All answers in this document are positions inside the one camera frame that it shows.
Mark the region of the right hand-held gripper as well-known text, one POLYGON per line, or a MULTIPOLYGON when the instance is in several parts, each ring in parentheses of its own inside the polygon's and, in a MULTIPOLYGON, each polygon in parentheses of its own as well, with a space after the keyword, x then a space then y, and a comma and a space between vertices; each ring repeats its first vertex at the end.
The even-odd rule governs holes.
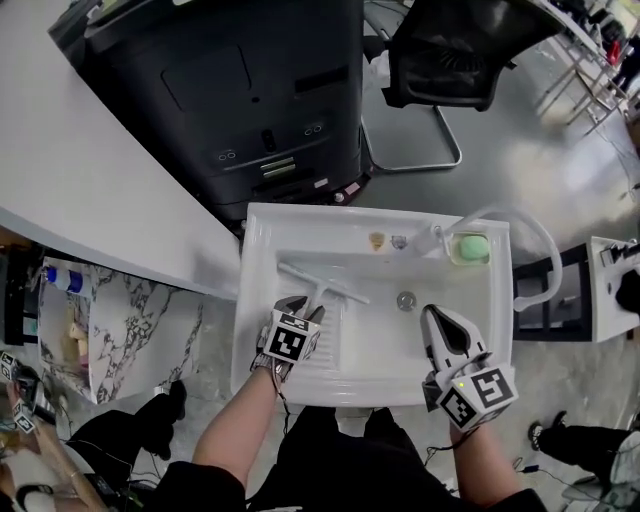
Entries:
POLYGON ((467 433, 492 421, 518 399, 514 368, 492 363, 491 353, 482 353, 486 345, 471 320, 427 304, 420 314, 420 328, 426 355, 439 371, 430 372, 422 384, 429 411, 441 409, 452 426, 467 433), (453 370, 453 358, 475 359, 453 370))

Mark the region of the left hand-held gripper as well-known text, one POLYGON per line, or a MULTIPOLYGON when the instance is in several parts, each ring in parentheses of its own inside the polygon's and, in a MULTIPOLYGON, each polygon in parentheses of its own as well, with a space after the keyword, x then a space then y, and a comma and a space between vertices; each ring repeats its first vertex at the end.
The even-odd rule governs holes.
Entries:
POLYGON ((251 371, 265 368, 276 383, 284 383, 293 366, 307 360, 315 351, 326 309, 320 305, 308 319, 299 317, 307 300, 307 296, 296 295, 274 304, 268 322, 258 335, 251 371))

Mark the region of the white squeegee orange handle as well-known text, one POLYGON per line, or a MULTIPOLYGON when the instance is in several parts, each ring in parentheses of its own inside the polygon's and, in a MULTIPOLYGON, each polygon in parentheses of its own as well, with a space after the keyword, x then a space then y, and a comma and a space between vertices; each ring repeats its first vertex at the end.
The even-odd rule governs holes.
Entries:
POLYGON ((308 311, 312 311, 320 305, 320 299, 326 292, 329 292, 343 299, 355 301, 360 304, 368 305, 370 303, 370 299, 368 297, 356 293, 348 289, 346 286, 336 284, 328 279, 312 275, 309 272, 302 270, 301 268, 292 266, 288 263, 279 262, 277 264, 277 268, 279 271, 284 272, 285 274, 297 278, 314 287, 314 292, 309 301, 309 305, 307 306, 308 311))

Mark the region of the person's left forearm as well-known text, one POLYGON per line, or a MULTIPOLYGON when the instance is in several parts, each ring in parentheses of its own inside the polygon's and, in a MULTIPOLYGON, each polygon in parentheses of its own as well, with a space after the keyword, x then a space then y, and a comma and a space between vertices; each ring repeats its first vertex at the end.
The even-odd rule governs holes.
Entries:
POLYGON ((246 488, 274 416, 276 401, 272 374, 265 367, 258 367, 204 430, 192 462, 223 469, 246 488))

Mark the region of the person's right forearm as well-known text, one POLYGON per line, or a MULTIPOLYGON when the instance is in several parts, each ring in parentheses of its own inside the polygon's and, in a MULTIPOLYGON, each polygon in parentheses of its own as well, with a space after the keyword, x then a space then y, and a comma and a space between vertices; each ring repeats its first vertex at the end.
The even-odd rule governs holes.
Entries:
POLYGON ((523 487, 489 424, 464 437, 450 427, 460 497, 483 509, 520 492, 523 487))

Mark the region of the white washboard sink basin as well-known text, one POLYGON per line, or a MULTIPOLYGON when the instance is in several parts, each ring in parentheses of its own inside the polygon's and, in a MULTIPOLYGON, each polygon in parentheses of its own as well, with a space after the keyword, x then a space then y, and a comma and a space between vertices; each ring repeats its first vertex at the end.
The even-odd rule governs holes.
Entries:
POLYGON ((500 362, 512 353, 513 291, 509 226, 478 220, 487 236, 485 265, 457 265, 441 251, 417 257, 391 245, 428 224, 448 227, 448 215, 384 209, 291 204, 250 205, 241 261, 231 363, 231 387, 249 375, 256 340, 273 305, 314 287, 277 268, 285 262, 364 295, 368 305, 329 292, 317 348, 296 364, 283 393, 291 404, 329 407, 413 406, 423 401, 421 384, 430 371, 419 309, 437 304, 471 320, 500 362), (386 234, 375 252, 371 232, 386 234), (402 310, 409 292, 418 308, 402 310))

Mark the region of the green soap bar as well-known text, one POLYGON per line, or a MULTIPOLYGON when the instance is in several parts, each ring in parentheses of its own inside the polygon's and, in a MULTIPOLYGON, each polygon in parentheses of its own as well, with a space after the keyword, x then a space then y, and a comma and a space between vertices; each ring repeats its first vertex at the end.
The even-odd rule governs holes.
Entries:
POLYGON ((458 250, 460 257, 468 262, 486 260, 490 255, 489 242, 480 234, 462 236, 458 250))

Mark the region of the white flexible faucet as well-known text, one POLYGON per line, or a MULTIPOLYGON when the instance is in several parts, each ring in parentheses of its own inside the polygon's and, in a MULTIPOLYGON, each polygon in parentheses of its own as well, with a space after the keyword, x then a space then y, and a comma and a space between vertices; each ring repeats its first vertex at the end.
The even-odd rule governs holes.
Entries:
POLYGON ((407 249, 419 257, 425 256, 437 248, 441 248, 445 253, 448 253, 448 239, 455 232, 461 231, 467 225, 491 213, 503 213, 522 221, 549 249, 553 276, 547 290, 534 296, 517 296, 513 300, 514 311, 520 313, 532 306, 551 300, 559 291, 562 281, 563 265, 560 252, 544 226, 534 216, 520 207, 508 204, 491 204, 463 217, 447 228, 437 224, 428 224, 409 239, 407 249))

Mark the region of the small white sink basin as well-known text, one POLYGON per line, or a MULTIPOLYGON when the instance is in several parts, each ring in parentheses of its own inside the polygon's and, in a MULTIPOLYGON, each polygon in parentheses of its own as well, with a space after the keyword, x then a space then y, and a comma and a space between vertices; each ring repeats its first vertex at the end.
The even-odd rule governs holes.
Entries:
POLYGON ((640 317, 623 310, 615 300, 622 276, 632 269, 640 273, 640 253, 628 258, 620 256, 614 265, 608 267, 602 266, 599 255, 607 247, 624 250, 635 245, 635 240, 620 241, 602 237, 592 237, 586 245, 593 343, 608 341, 640 326, 640 317))

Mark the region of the white marble counter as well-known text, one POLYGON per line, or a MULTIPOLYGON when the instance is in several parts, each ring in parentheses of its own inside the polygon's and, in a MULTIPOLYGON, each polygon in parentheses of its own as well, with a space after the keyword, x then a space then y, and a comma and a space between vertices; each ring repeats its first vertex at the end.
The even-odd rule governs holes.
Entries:
POLYGON ((43 261, 38 348, 43 369, 100 405, 169 385, 196 373, 204 297, 95 264, 43 261), (54 266, 90 278, 92 297, 58 290, 44 278, 54 266), (88 334, 83 367, 69 336, 76 322, 88 334))

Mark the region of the black cloth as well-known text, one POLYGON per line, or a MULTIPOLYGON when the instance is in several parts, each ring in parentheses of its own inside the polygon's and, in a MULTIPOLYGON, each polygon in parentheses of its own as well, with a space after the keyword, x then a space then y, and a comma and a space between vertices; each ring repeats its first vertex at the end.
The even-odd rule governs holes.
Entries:
POLYGON ((623 310, 640 317, 640 273, 636 269, 622 276, 615 300, 623 310))

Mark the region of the large black machine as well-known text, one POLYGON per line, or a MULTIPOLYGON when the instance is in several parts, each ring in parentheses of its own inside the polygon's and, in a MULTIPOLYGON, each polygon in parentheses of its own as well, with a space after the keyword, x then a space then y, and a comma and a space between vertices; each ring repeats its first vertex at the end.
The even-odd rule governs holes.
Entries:
POLYGON ((363 177, 363 0, 71 0, 48 33, 134 138, 235 230, 363 177))

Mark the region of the black office chair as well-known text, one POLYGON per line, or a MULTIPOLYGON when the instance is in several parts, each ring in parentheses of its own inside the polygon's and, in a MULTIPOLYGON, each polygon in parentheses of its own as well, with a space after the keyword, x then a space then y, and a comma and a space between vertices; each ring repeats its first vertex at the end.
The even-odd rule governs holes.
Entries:
POLYGON ((541 0, 365 0, 362 140, 381 175, 451 171, 462 150, 442 110, 487 111, 500 75, 521 53, 558 35, 563 23, 541 0), (383 148, 425 142, 401 117, 424 112, 450 157, 442 163, 384 162, 383 148))

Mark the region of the white long table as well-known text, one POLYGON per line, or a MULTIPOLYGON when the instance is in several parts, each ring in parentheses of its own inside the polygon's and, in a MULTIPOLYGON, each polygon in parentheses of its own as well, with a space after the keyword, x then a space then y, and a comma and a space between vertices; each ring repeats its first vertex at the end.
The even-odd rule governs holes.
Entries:
POLYGON ((565 56, 566 69, 544 90, 536 107, 546 113, 571 85, 581 89, 582 96, 569 112, 565 122, 570 126, 586 115, 591 127, 584 137, 599 129, 614 112, 620 112, 628 95, 613 81, 618 71, 607 57, 602 44, 583 30, 573 18, 554 6, 549 0, 533 0, 533 3, 550 14, 561 25, 561 33, 552 40, 565 56))

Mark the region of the black sink stand frame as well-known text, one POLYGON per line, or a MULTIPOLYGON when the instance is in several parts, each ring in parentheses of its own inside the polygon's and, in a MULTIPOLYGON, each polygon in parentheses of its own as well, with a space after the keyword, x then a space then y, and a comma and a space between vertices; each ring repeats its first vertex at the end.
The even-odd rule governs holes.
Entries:
POLYGON ((548 301, 514 314, 513 338, 536 342, 590 342, 593 305, 585 243, 560 253, 562 279, 548 301))

